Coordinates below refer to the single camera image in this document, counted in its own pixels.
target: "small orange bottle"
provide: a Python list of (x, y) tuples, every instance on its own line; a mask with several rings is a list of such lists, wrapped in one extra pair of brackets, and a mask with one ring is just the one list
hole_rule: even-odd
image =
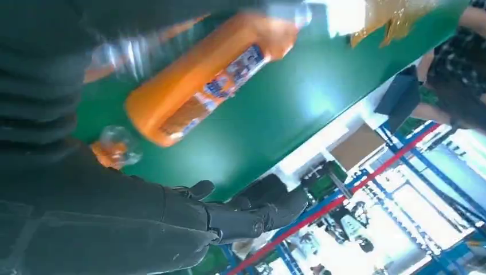
[(106, 126), (100, 139), (91, 144), (91, 150), (104, 167), (120, 170), (137, 163), (142, 151), (135, 138), (121, 126)]
[(128, 117), (149, 140), (171, 146), (296, 41), (293, 21), (240, 13), (134, 90)]

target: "clear plastic bottle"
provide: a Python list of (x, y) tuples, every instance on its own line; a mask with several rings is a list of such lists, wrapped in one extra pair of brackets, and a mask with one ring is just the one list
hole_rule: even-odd
[(135, 138), (121, 126), (106, 126), (100, 139), (91, 144), (91, 150), (103, 166), (118, 170), (142, 158), (142, 151)]

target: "green table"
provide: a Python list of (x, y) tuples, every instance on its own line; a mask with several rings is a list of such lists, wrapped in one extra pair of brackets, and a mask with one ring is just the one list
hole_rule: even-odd
[[(315, 9), (285, 59), (263, 68), (237, 96), (219, 107), (170, 148), (142, 141), (142, 161), (124, 171), (163, 185), (212, 180), (211, 199), (228, 199), (355, 104), (374, 88), (447, 38), (466, 1), (443, 5), (416, 23), (406, 38), (380, 48), (384, 31), (351, 49), (344, 37), (329, 38), (324, 7)], [(204, 22), (176, 38), (165, 65), (214, 26)], [(135, 131), (123, 102), (139, 83), (116, 76), (87, 85), (75, 133), (91, 142), (103, 127)]]

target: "orange bottle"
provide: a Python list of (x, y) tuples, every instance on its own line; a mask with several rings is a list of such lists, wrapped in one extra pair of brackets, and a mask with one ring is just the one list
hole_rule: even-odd
[(240, 13), (184, 56), (134, 90), (126, 111), (160, 146), (181, 140), (263, 65), (283, 58), (299, 26), (286, 19)]

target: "red stripe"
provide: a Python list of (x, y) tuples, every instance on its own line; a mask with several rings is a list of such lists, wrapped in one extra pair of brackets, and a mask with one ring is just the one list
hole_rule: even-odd
[[(358, 185), (353, 187), (351, 191), (354, 193), (358, 191), (360, 188), (362, 188), (366, 183), (369, 181), (373, 180), (377, 175), (383, 173), (388, 167), (390, 167), (394, 162), (396, 162), (399, 158), (401, 158), (404, 154), (409, 152), (417, 143), (419, 143), (422, 139), (425, 138), (428, 134), (433, 132), (435, 129), (437, 129), (440, 125), (435, 124), (434, 126), (430, 127), (427, 131), (425, 131), (422, 135), (418, 136), (415, 140), (410, 142), (407, 146), (404, 146), (404, 148), (400, 149), (393, 157), (391, 157), (389, 160), (387, 160), (383, 165), (381, 165), (378, 169), (376, 169), (373, 173), (368, 175), (366, 179), (364, 179), (362, 182), (360, 182)], [(248, 259), (245, 259), (244, 261), (240, 262), (239, 265), (237, 265), (234, 269), (228, 271), (227, 275), (236, 275), (238, 272), (243, 271), (245, 268), (250, 266), (251, 264), (255, 263), (260, 259), (261, 257), (265, 256), (267, 253), (269, 253), (272, 249), (274, 249), (277, 245), (279, 245), (280, 242), (288, 238), (290, 235), (296, 233), (299, 231), (302, 227), (310, 224), (311, 222), (317, 220), (324, 214), (328, 213), (331, 209), (334, 207), (338, 206), (344, 201), (345, 197), (340, 197), (329, 203), (328, 205), (324, 206), (322, 209), (317, 211), (316, 213), (310, 215), (306, 219), (302, 220), (300, 223), (296, 224), (294, 227), (290, 228), (288, 231), (283, 233), (282, 235), (278, 236), (275, 240), (272, 242), (269, 242), (266, 244), (264, 247), (262, 247), (260, 250), (255, 252), (253, 255), (251, 255)]]

